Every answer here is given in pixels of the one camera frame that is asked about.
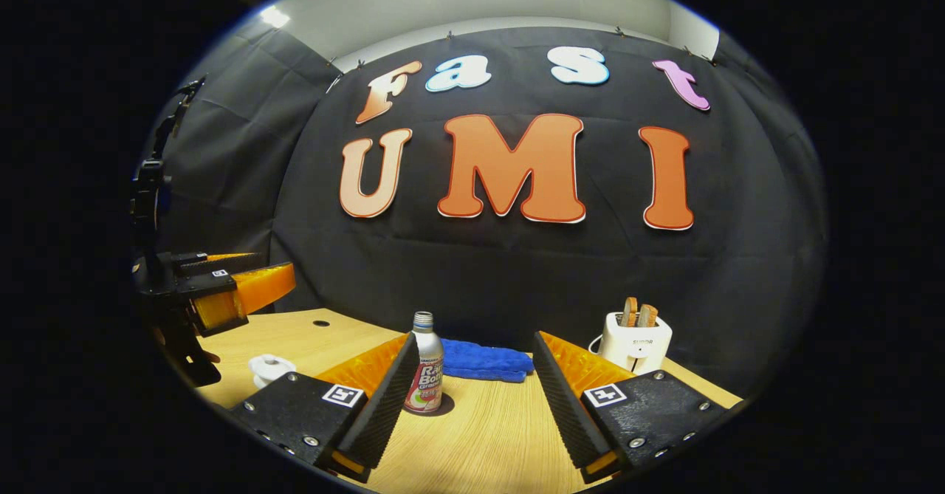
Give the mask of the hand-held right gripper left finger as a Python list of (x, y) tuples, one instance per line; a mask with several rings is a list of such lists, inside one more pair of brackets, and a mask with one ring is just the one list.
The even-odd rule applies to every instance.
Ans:
[(419, 365), (405, 333), (310, 377), (290, 371), (227, 413), (251, 436), (313, 468), (368, 480)]

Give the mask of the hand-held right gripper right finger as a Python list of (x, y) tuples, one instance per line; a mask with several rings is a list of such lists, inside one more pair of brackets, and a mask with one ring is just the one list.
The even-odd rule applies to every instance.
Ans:
[(650, 470), (715, 430), (728, 413), (669, 372), (634, 375), (541, 330), (532, 359), (571, 463), (587, 484)]

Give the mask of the silver water bottle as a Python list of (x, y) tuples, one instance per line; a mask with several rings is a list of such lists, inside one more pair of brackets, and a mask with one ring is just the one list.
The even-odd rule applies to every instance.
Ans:
[(444, 346), (434, 330), (434, 315), (419, 310), (413, 316), (413, 334), (418, 346), (419, 365), (404, 407), (413, 414), (434, 414), (442, 400)]

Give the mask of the blue towel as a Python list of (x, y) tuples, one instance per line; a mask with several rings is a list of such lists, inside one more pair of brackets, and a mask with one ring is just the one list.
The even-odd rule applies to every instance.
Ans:
[(523, 382), (535, 366), (526, 353), (506, 347), (480, 346), (466, 340), (440, 340), (444, 373), (451, 377), (487, 382)]

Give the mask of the white toaster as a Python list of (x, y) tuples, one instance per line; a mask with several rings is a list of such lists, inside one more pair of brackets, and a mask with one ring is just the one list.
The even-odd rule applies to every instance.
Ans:
[(645, 375), (662, 369), (673, 330), (661, 318), (651, 328), (618, 325), (620, 312), (605, 316), (597, 355), (629, 370)]

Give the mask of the black backdrop cloth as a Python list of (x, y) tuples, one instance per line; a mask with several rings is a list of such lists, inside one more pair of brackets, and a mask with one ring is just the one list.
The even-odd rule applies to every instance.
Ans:
[(439, 38), (348, 72), (264, 25), (219, 41), (163, 153), (159, 247), (295, 265), (279, 312), (527, 350), (636, 296), (669, 359), (756, 394), (829, 239), (814, 144), (736, 44), (715, 60), (576, 27)]

